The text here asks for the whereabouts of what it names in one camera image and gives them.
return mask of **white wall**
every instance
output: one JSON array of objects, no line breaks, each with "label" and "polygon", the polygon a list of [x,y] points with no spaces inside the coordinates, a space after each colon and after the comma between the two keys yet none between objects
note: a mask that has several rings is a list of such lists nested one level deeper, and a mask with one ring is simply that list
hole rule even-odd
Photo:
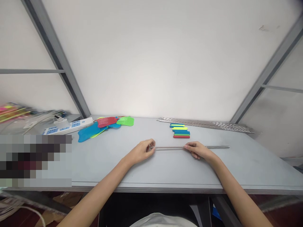
[{"label": "white wall", "polygon": [[[303,89],[303,38],[269,85]],[[279,157],[303,155],[303,94],[265,89],[240,123],[257,130],[255,140]]]},{"label": "white wall", "polygon": [[[0,0],[0,69],[56,69],[20,0]],[[0,75],[0,105],[78,110],[58,74]]]},{"label": "white wall", "polygon": [[43,3],[92,114],[221,121],[302,10],[297,0]]},{"label": "white wall", "polygon": [[63,109],[79,114],[59,74],[1,74],[0,103],[14,102],[38,111]]},{"label": "white wall", "polygon": [[20,0],[0,0],[0,68],[56,69]]}]

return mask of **white power strip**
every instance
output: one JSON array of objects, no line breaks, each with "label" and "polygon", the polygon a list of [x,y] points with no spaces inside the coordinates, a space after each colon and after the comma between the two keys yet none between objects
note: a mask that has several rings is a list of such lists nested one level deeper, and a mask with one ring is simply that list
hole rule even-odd
[{"label": "white power strip", "polygon": [[59,129],[58,127],[46,128],[42,135],[65,135],[75,131],[79,131],[82,128],[91,126],[94,123],[92,118],[86,118],[83,120],[78,120],[70,123],[70,126],[67,128]]}]

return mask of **red block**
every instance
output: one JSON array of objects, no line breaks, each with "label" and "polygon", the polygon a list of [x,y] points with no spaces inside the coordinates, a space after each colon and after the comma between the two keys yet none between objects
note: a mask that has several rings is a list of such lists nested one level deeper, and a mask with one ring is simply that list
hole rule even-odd
[{"label": "red block", "polygon": [[184,139],[189,139],[190,136],[174,136],[174,138],[184,138]]}]

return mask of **white shirt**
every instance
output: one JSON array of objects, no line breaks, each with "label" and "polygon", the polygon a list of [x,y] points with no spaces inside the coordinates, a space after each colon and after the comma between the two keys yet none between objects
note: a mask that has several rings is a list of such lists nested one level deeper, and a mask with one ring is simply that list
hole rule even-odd
[{"label": "white shirt", "polygon": [[130,227],[197,227],[194,223],[181,218],[166,216],[161,213],[152,213],[139,221],[136,221]]}]

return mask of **hand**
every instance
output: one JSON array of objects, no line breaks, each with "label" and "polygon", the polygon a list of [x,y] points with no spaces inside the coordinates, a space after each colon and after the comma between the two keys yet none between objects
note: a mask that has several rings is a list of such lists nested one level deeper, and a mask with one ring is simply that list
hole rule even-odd
[{"label": "hand", "polygon": [[198,141],[189,142],[184,145],[184,148],[189,150],[192,153],[192,156],[197,159],[200,159],[201,156],[202,158],[206,159],[206,161],[209,161],[209,159],[215,156],[215,154],[210,149],[206,148]]},{"label": "hand", "polygon": [[155,148],[149,150],[149,145],[155,146],[156,142],[153,139],[141,141],[125,156],[125,158],[130,162],[131,165],[147,159],[155,152]]}]

